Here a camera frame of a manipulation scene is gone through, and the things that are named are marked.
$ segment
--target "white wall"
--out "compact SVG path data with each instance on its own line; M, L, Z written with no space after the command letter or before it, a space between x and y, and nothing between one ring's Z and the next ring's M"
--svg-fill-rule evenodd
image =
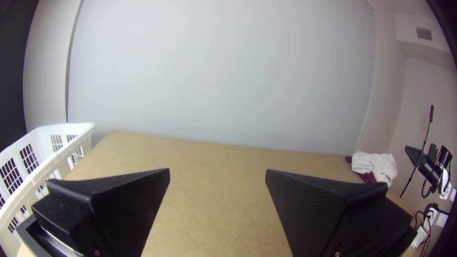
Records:
M451 53L443 31L436 19L419 15L396 14L395 23L397 26L397 39L399 41L422 44ZM433 40L418 38L417 27L431 30Z
M398 168L398 176L390 189L397 194L401 193L413 169L405 153L405 145L422 147L431 104L435 106L435 111L425 152L428 152L430 143L435 143L438 147L445 145L455 157L457 156L457 74L425 61L408 58L400 115L389 147L389 152L393 154ZM455 186L457 169L454 163L452 167L451 183ZM437 193L426 199L420 196L423 181L424 176L416 171L402 199L413 210L423 211L428 203L435 202L441 209L449 211L452 202L441 200ZM432 227L429 251L433 248L440 232L440 227Z
M374 48L365 0L86 1L69 121L350 154Z
M397 27L397 40L400 42L406 56L428 61L456 72L454 59L446 38L434 17L396 14L395 24ZM418 38L417 27L431 30L433 40Z
M66 122L65 83L73 25L81 0L40 0L24 59L23 97L27 131Z
M397 41L394 13L384 0L368 2L375 11L375 74L365 122L356 148L368 153L385 153L400 111L405 58Z
M405 13L434 18L426 0L384 0L394 13Z

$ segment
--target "maroon cloth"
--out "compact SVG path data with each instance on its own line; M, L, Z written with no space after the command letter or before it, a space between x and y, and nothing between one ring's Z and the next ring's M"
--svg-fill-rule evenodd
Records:
M352 164L352 156L346 156L344 158L350 165ZM365 183L376 183L376 178L375 178L375 175L373 174L373 172L370 172L370 173L365 173L365 174L361 174L361 173L357 173L357 175L363 180L363 182Z

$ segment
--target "white ceiling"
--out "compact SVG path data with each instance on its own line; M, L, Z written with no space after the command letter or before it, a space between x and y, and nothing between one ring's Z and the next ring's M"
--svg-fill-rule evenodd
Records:
M386 0L394 13L421 15L435 18L426 0Z

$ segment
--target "black stand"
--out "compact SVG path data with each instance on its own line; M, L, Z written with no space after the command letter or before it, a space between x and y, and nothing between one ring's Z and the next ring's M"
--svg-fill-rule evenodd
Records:
M411 180L413 179L413 175L414 175L414 172L416 171L418 165L419 165L419 161L420 159L422 158L422 153L424 152L424 147L425 147L425 144L427 143L427 137L428 137L428 131L430 130L430 124L433 122L433 109L434 109L434 106L430 106L430 119L428 120L428 128L427 128L427 134L425 134L425 139L424 139L424 143L422 144L422 150L420 151L420 156L419 158L417 159L417 162L416 164L414 165L414 169L413 169L413 172L411 173L411 176L409 176L409 179L408 179L408 182L406 183L405 185L405 188L403 189L403 191L401 192L401 195L400 195L400 198L403 196L403 194L405 193L406 191L406 188L408 187L409 183L411 182Z

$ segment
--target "power cord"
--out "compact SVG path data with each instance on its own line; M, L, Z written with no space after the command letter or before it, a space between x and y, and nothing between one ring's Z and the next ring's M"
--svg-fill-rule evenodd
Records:
M430 245L430 238L432 237L432 226L430 224L430 217L428 215L427 215L427 217L428 217L427 222L428 222L429 232L428 232L427 239L425 239L424 242L420 243L420 245L424 244L424 247L422 247L419 257L425 257L425 255L427 254L428 246Z
M422 196L422 198L427 198L428 195L430 195L430 192L432 191L431 190L431 187L428 188L428 192L426 195L424 195L424 188L425 188L425 184L427 183L427 179L424 179L424 183L422 184L422 190L420 191L420 194Z
M446 186L444 187L444 189L446 190L447 187L449 186L449 183L451 181L451 161L449 161L449 172L448 172L448 178L447 178L447 183L446 183ZM439 195L441 195L442 197L446 196L446 193L444 195L441 194L441 192L439 192Z
M423 217L425 216L425 214L423 212L421 212L421 211L417 211L416 212L416 214L414 215L414 219L416 220L416 222L414 223L414 230L417 229L417 214L418 213L422 214Z

